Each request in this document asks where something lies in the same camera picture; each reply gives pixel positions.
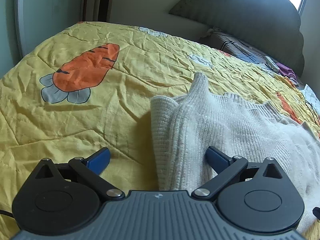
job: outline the metal screw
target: metal screw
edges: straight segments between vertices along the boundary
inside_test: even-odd
[[[107,196],[109,197],[120,197],[121,195],[122,195],[122,191],[117,188],[109,189],[107,191]]]
[[[194,191],[194,193],[199,197],[206,197],[210,194],[210,191],[207,190],[206,188],[198,188]]]

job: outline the bed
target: bed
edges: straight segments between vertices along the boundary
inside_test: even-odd
[[[42,42],[0,80],[0,209],[11,210],[40,159],[65,163],[102,147],[112,155],[104,179],[126,193],[158,189],[150,99],[187,93],[199,71],[212,93],[271,101],[319,135],[303,95],[284,77],[146,27],[79,22]],[[318,238],[317,228],[316,222],[305,236]],[[17,231],[11,218],[0,216],[0,238]]]

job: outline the gray headboard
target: gray headboard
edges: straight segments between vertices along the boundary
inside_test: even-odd
[[[301,20],[289,0],[181,0],[169,13],[218,27],[302,75]]]

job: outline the folded sweater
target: folded sweater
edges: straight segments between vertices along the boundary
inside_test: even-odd
[[[320,204],[320,142],[306,123],[235,94],[213,95],[207,77],[196,73],[185,96],[151,100],[151,129],[160,190],[192,192],[216,173],[205,162],[209,146],[250,162],[274,157],[305,203],[298,231],[306,230]]]

